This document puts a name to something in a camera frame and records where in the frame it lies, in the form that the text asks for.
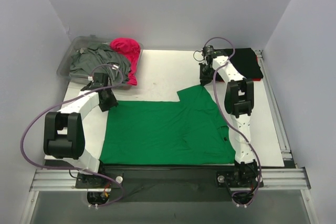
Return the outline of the green t shirt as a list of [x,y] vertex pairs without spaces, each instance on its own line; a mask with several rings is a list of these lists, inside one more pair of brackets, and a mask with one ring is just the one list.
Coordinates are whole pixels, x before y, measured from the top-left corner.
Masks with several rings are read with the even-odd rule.
[[228,126],[202,86],[179,100],[119,101],[107,117],[100,160],[122,165],[232,164]]

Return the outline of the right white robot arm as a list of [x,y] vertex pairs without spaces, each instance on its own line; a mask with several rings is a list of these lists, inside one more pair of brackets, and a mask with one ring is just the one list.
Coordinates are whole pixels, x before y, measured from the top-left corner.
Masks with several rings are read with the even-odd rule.
[[215,102],[221,107],[216,91],[216,77],[220,76],[226,84],[224,109],[222,115],[228,114],[229,140],[235,150],[235,163],[238,166],[260,164],[259,157],[251,145],[250,126],[251,114],[254,108],[254,81],[245,78],[230,61],[223,49],[204,46],[199,63],[200,84],[213,84]]

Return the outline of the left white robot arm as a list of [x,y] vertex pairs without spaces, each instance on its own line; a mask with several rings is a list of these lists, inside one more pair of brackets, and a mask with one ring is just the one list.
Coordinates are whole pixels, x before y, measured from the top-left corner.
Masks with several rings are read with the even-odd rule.
[[88,77],[76,99],[57,112],[45,115],[44,153],[62,159],[88,174],[87,181],[94,188],[106,183],[106,175],[99,171],[100,161],[85,148],[86,140],[83,119],[96,107],[101,112],[118,106],[110,88],[110,78],[105,73],[94,73]]

